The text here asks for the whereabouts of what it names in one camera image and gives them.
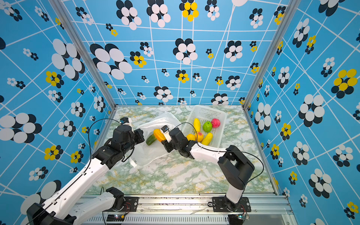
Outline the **yellow fruit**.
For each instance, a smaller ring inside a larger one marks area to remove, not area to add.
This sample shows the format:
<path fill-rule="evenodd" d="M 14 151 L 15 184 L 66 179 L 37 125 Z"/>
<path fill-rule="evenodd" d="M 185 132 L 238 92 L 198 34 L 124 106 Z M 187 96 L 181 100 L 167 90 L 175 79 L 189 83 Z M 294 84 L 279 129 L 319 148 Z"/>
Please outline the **yellow fruit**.
<path fill-rule="evenodd" d="M 197 140 L 197 138 L 196 138 L 193 134 L 188 134 L 188 135 L 187 135 L 187 139 L 188 139 L 189 141 L 196 141 L 196 140 Z"/>

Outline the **orange yellow mango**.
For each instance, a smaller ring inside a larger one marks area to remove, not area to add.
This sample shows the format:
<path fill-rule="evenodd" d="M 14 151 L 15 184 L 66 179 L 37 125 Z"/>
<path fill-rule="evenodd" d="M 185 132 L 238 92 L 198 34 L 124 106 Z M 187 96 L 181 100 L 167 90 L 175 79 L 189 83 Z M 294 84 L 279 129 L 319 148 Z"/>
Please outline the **orange yellow mango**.
<path fill-rule="evenodd" d="M 167 139 L 165 138 L 165 135 L 161 132 L 160 129 L 155 129 L 153 131 L 154 137 L 159 141 L 159 142 L 163 142 L 166 141 Z"/>

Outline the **red orange fruit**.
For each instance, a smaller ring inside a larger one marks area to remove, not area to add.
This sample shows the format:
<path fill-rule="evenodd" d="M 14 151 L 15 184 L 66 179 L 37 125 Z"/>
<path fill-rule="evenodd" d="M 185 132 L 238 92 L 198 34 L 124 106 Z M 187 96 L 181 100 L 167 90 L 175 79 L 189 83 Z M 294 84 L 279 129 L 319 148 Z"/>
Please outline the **red orange fruit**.
<path fill-rule="evenodd" d="M 202 132 L 197 132 L 196 134 L 196 140 L 197 142 L 201 142 L 204 139 L 204 135 Z"/>

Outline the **white plastic bag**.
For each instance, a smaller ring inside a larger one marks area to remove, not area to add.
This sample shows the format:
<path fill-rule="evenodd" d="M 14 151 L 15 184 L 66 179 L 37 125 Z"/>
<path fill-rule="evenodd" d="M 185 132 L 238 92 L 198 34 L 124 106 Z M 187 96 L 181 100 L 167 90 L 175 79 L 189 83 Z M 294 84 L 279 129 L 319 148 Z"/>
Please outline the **white plastic bag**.
<path fill-rule="evenodd" d="M 164 145 L 155 135 L 154 130 L 168 126 L 169 129 L 175 128 L 180 121 L 170 112 L 164 112 L 149 122 L 136 125 L 136 129 L 143 131 L 145 141 L 135 146 L 134 153 L 130 157 L 130 164 L 139 169 L 151 163 L 152 161 L 167 154 Z"/>

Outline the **green fruit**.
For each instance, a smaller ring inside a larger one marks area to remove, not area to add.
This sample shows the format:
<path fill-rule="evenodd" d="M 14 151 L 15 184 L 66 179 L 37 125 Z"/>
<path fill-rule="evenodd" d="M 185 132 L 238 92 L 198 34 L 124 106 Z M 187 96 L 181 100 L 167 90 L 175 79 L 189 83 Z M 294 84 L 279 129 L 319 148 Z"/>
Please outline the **green fruit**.
<path fill-rule="evenodd" d="M 213 127 L 210 121 L 206 121 L 202 126 L 203 131 L 206 133 L 210 133 L 212 131 L 212 128 Z"/>

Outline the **pink round fruit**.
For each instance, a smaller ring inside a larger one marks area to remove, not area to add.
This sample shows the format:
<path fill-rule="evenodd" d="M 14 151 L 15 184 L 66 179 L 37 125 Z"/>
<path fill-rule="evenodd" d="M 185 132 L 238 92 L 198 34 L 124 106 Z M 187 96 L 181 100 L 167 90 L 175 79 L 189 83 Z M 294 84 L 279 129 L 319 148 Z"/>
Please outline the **pink round fruit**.
<path fill-rule="evenodd" d="M 212 119 L 212 120 L 211 120 L 211 124 L 212 124 L 212 127 L 213 127 L 213 128 L 218 128 L 218 127 L 220 127 L 221 122 L 220 122 L 219 119 Z"/>

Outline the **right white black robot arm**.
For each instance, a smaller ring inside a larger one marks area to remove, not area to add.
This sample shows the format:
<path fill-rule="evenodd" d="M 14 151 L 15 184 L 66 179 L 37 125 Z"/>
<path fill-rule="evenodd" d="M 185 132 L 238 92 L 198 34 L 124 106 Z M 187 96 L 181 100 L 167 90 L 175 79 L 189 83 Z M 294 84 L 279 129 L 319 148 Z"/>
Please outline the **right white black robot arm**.
<path fill-rule="evenodd" d="M 168 126 L 161 128 L 166 140 L 162 141 L 167 152 L 177 150 L 183 157 L 205 160 L 219 166 L 229 188 L 225 195 L 225 206 L 234 212 L 240 207 L 240 200 L 255 167 L 236 146 L 215 148 L 188 140 L 179 128 L 170 130 Z"/>

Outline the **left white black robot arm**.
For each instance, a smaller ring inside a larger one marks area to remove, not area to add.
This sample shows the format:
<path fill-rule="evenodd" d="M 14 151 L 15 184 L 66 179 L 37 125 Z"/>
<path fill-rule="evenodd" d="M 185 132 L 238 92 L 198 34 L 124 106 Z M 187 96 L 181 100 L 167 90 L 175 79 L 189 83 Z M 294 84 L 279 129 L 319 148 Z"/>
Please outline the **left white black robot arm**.
<path fill-rule="evenodd" d="M 68 184 L 55 192 L 42 204 L 34 203 L 27 210 L 29 225 L 80 225 L 92 216 L 106 210 L 129 213 L 130 203 L 124 193 L 115 187 L 108 188 L 99 197 L 75 206 L 83 194 L 137 144 L 145 141 L 141 129 L 133 130 L 129 123 L 119 125 L 113 137 L 93 153 L 90 161 Z"/>

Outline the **green cucumber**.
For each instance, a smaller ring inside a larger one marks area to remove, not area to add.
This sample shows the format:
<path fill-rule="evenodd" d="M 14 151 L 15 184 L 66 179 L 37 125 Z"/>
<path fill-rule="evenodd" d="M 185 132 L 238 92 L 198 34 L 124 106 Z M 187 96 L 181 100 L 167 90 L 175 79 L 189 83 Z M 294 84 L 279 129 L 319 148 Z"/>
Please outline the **green cucumber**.
<path fill-rule="evenodd" d="M 154 134 L 151 134 L 148 138 L 147 138 L 147 140 L 146 140 L 146 144 L 148 145 L 148 146 L 151 146 L 154 142 L 156 142 L 157 141 L 157 138 L 155 137 L 155 135 Z"/>

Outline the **white plastic basket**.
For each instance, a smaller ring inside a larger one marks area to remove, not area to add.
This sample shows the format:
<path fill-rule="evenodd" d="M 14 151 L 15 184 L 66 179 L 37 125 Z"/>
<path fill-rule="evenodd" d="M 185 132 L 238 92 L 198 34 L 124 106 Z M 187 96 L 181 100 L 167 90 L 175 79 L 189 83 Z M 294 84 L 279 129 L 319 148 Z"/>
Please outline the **white plastic basket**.
<path fill-rule="evenodd" d="M 227 114 L 218 109 L 208 106 L 196 105 L 190 112 L 187 122 L 181 125 L 184 136 L 192 134 L 196 136 L 195 128 L 200 128 L 203 138 L 212 133 L 212 139 L 208 144 L 211 147 L 220 147 L 221 139 L 225 129 Z"/>

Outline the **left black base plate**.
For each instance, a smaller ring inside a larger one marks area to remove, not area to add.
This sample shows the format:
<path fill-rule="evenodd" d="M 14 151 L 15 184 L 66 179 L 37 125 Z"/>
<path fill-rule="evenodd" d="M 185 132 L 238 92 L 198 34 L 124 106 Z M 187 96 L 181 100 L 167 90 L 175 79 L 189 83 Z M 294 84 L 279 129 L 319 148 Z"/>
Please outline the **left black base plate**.
<path fill-rule="evenodd" d="M 115 202 L 114 206 L 105 212 L 136 212 L 139 205 L 139 197 L 125 196 L 123 200 L 118 204 Z"/>

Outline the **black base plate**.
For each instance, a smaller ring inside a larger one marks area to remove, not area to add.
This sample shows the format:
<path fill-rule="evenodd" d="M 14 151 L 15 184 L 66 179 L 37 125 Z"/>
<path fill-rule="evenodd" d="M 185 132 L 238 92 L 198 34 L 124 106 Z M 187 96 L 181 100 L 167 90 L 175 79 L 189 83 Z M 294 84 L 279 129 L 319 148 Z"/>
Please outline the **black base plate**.
<path fill-rule="evenodd" d="M 139 197 L 125 196 L 123 200 L 118 204 L 115 202 L 114 206 L 105 212 L 136 212 L 139 205 Z"/>
<path fill-rule="evenodd" d="M 236 212 L 245 213 L 251 212 L 251 206 L 247 197 L 241 197 L 237 203 L 233 203 L 224 197 L 213 197 L 212 208 L 214 212 Z"/>

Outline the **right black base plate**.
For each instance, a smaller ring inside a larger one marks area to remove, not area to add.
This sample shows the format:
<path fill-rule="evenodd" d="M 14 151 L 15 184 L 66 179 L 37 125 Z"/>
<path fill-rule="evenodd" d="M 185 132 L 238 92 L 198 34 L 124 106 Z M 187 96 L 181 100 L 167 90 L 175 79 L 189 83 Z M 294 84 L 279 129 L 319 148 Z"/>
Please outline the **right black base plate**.
<path fill-rule="evenodd" d="M 212 208 L 214 212 L 236 212 L 245 213 L 251 212 L 251 206 L 247 197 L 241 197 L 237 203 L 233 203 L 224 197 L 213 197 Z"/>

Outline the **aluminium front rail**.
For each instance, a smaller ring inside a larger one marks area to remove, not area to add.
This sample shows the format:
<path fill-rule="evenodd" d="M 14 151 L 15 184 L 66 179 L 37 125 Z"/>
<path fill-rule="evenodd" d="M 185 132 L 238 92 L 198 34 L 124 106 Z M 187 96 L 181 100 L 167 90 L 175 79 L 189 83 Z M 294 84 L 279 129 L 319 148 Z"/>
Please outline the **aluminium front rail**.
<path fill-rule="evenodd" d="M 81 197 L 75 206 L 98 196 Z M 297 221 L 284 196 L 248 194 L 251 212 L 214 212 L 212 198 L 215 194 L 193 195 L 132 195 L 139 197 L 136 212 L 100 212 L 107 224 L 245 224 L 245 225 L 296 225 Z M 82 224 L 93 222 L 92 216 Z"/>

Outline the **left aluminium corner post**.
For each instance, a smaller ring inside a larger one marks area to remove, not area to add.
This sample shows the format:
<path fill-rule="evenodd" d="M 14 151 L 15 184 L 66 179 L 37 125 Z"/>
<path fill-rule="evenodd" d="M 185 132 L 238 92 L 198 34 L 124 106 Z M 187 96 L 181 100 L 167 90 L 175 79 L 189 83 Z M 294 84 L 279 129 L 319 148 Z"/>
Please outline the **left aluminium corner post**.
<path fill-rule="evenodd" d="M 66 12 L 65 6 L 62 4 L 61 1 L 49 1 L 49 3 L 51 4 L 56 15 L 59 17 L 60 21 L 63 23 L 65 27 L 65 31 L 67 32 L 72 43 L 75 45 L 76 49 L 78 50 L 81 58 L 84 61 L 85 66 L 88 68 L 95 83 L 98 85 L 105 99 L 108 101 L 109 106 L 111 107 L 112 110 L 115 110 L 116 104 L 110 92 L 108 91 L 108 88 L 105 87 L 104 80 L 102 79 L 90 55 L 88 54 L 87 49 L 79 36 L 79 32 L 76 30 L 75 26 L 71 22 L 69 14 Z"/>

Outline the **aluminium corner post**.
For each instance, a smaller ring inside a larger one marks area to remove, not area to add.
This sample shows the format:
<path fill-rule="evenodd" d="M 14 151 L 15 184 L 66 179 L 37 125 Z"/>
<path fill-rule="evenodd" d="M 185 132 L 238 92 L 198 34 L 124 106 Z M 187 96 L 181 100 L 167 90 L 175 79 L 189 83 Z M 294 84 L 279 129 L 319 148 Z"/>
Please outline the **aluminium corner post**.
<path fill-rule="evenodd" d="M 95 83 L 98 85 L 105 99 L 108 101 L 109 106 L 111 107 L 112 110 L 115 110 L 116 104 L 110 92 L 108 91 L 108 88 L 105 87 L 104 80 L 102 79 L 90 55 L 88 54 L 87 49 L 79 36 L 79 32 L 76 30 L 75 26 L 71 22 L 69 14 L 66 12 L 65 6 L 62 4 L 61 1 L 49 1 L 49 3 L 51 4 L 56 15 L 59 17 L 60 21 L 63 23 L 65 27 L 65 31 L 67 32 L 72 43 L 75 45 L 76 49 L 78 50 L 81 58 L 84 61 L 85 66 L 88 68 Z"/>
<path fill-rule="evenodd" d="M 246 96 L 246 101 L 243 106 L 244 111 L 251 104 L 252 99 L 255 96 L 255 93 L 258 89 L 258 85 L 259 85 L 260 81 L 262 80 L 263 76 L 265 75 L 266 69 L 269 67 L 269 64 L 271 63 L 271 61 L 275 55 L 277 46 L 281 42 L 285 32 L 287 31 L 300 2 L 301 2 L 301 0 L 289 1 L 289 5 L 286 8 L 285 16 L 282 19 L 282 22 L 280 23 L 280 25 L 278 26 L 277 31 L 275 32 L 273 40 L 271 41 L 271 44 L 270 44 L 269 48 L 267 49 L 264 59 L 261 62 L 260 70 L 257 73 L 257 75 L 255 76 L 254 81 L 249 89 L 248 95 Z"/>

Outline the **right aluminium corner post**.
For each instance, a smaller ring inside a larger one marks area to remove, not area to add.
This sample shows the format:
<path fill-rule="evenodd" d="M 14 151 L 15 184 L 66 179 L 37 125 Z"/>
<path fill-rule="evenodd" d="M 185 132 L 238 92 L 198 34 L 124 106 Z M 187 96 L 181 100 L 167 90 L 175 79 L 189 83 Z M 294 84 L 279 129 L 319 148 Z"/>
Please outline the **right aluminium corner post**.
<path fill-rule="evenodd" d="M 265 75 L 266 69 L 269 67 L 269 64 L 271 63 L 271 61 L 275 55 L 277 46 L 281 42 L 285 32 L 287 31 L 300 2 L 301 2 L 301 0 L 289 1 L 289 5 L 286 8 L 285 16 L 282 19 L 282 22 L 280 23 L 280 25 L 278 26 L 277 31 L 275 32 L 273 40 L 271 41 L 271 44 L 270 44 L 269 48 L 267 49 L 264 59 L 261 62 L 260 70 L 257 73 L 257 75 L 255 76 L 254 81 L 249 89 L 248 95 L 246 96 L 246 101 L 243 106 L 244 111 L 251 104 L 252 99 L 255 96 L 255 93 L 258 89 L 258 85 L 259 85 L 260 81 L 262 80 L 263 76 Z"/>

